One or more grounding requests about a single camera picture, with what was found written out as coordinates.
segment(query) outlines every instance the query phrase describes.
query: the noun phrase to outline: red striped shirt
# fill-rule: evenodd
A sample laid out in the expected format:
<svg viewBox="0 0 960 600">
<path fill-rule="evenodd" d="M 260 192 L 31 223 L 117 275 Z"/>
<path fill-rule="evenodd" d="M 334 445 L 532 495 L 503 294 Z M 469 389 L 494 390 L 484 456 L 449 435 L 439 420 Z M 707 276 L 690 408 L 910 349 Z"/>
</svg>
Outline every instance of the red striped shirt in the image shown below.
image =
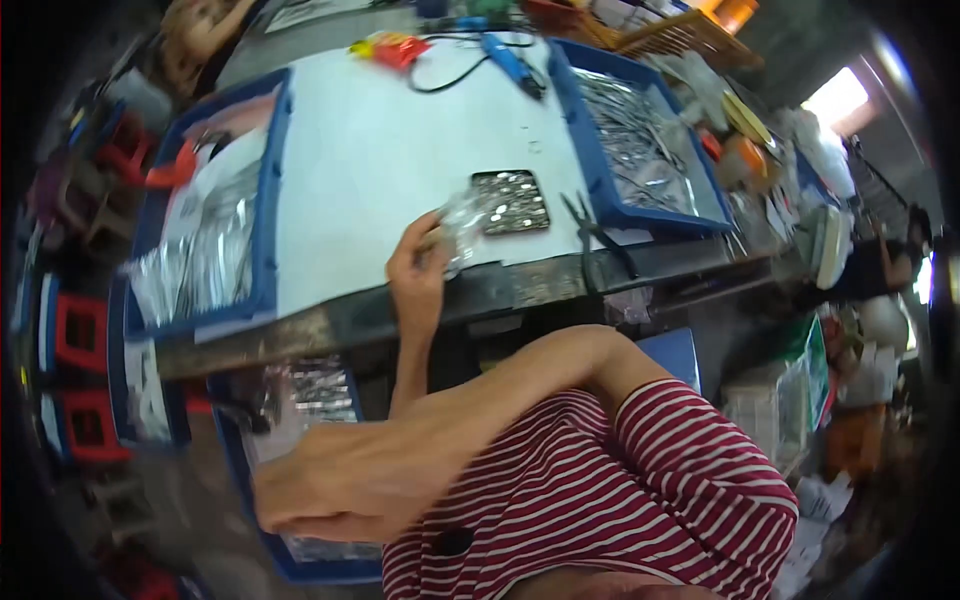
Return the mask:
<svg viewBox="0 0 960 600">
<path fill-rule="evenodd" d="M 736 425 L 677 380 L 630 395 L 611 428 L 597 399 L 540 402 L 384 548 L 387 598 L 487 600 L 563 565 L 656 575 L 762 599 L 793 540 L 797 500 Z M 473 533 L 439 556 L 436 537 Z"/>
</svg>

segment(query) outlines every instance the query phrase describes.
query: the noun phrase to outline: striped sleeve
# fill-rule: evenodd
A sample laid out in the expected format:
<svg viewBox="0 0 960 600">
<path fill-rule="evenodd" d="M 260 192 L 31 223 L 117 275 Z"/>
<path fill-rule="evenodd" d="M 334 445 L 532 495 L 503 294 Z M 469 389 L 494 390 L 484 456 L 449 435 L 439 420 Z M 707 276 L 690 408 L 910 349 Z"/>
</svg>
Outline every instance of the striped sleeve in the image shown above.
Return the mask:
<svg viewBox="0 0 960 600">
<path fill-rule="evenodd" d="M 633 392 L 614 423 L 618 443 L 650 492 L 739 576 L 714 573 L 701 585 L 750 581 L 757 595 L 776 576 L 793 539 L 797 499 L 751 439 L 682 381 L 664 379 Z M 691 568 L 701 565 L 691 558 Z M 711 576 L 719 577 L 717 581 Z M 723 590 L 750 596 L 752 589 Z"/>
</svg>

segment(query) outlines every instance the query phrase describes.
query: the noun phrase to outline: white table surface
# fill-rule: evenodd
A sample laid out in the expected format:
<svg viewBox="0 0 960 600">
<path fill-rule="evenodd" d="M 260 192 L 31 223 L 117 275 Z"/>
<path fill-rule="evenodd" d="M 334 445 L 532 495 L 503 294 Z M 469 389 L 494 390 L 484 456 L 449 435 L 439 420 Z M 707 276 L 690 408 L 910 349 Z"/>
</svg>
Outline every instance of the white table surface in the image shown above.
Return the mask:
<svg viewBox="0 0 960 600">
<path fill-rule="evenodd" d="M 546 44 L 522 52 L 546 78 Z M 482 56 L 437 40 L 416 80 L 445 83 Z M 397 73 L 344 49 L 292 66 L 294 113 L 277 208 L 278 317 L 385 283 L 384 264 L 406 226 L 466 190 L 477 172 L 532 171 L 551 225 L 482 238 L 473 264 L 580 251 L 560 194 L 586 196 L 585 183 L 548 78 L 537 102 L 490 60 L 437 94 L 414 92 Z"/>
</svg>

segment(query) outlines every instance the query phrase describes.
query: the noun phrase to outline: person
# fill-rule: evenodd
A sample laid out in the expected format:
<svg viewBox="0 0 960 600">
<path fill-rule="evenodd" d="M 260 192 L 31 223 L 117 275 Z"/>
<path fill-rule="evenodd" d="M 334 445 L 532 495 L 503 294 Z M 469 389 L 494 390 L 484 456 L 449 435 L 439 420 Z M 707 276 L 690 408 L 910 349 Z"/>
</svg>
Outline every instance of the person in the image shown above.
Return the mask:
<svg viewBox="0 0 960 600">
<path fill-rule="evenodd" d="M 217 77 L 266 0 L 173 0 L 160 22 L 159 63 L 184 100 L 213 91 Z"/>
<path fill-rule="evenodd" d="M 873 222 L 876 238 L 856 242 L 843 273 L 827 290 L 807 283 L 794 298 L 794 307 L 808 311 L 824 302 L 869 300 L 898 292 L 917 280 L 924 257 L 933 242 L 930 217 L 910 205 L 906 242 L 884 239 L 882 224 Z"/>
<path fill-rule="evenodd" d="M 387 264 L 389 417 L 322 423 L 259 467 L 268 532 L 385 542 L 392 600 L 765 598 L 795 496 L 736 425 L 615 329 L 550 333 L 426 391 L 445 257 L 408 227 Z"/>
</svg>

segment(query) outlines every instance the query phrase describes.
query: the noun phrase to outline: black-handled pliers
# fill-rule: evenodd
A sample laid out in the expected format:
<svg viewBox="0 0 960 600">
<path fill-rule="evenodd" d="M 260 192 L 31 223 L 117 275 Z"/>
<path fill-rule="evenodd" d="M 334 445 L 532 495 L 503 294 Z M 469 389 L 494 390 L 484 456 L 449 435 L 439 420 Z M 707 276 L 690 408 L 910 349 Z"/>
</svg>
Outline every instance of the black-handled pliers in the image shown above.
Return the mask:
<svg viewBox="0 0 960 600">
<path fill-rule="evenodd" d="M 574 207 L 573 202 L 566 196 L 566 194 L 561 194 L 560 198 L 566 204 L 566 209 L 570 211 L 570 215 L 573 217 L 573 220 L 577 222 L 577 235 L 580 236 L 580 241 L 583 243 L 584 250 L 580 255 L 580 268 L 583 271 L 584 276 L 584 285 L 587 287 L 588 294 L 596 294 L 596 284 L 593 282 L 593 275 L 591 274 L 589 268 L 589 257 L 590 257 L 590 238 L 595 237 L 597 241 L 604 245 L 613 256 L 623 265 L 623 270 L 627 272 L 627 275 L 630 276 L 630 279 L 636 279 L 640 276 L 639 272 L 636 269 L 636 263 L 633 258 L 630 256 L 630 253 L 626 251 L 622 246 L 614 242 L 609 235 L 596 223 L 593 223 L 590 220 L 590 213 L 587 211 L 587 205 L 584 204 L 584 195 L 580 192 L 577 192 L 577 200 L 580 201 L 580 208 L 583 210 L 583 215 L 577 211 Z"/>
</svg>

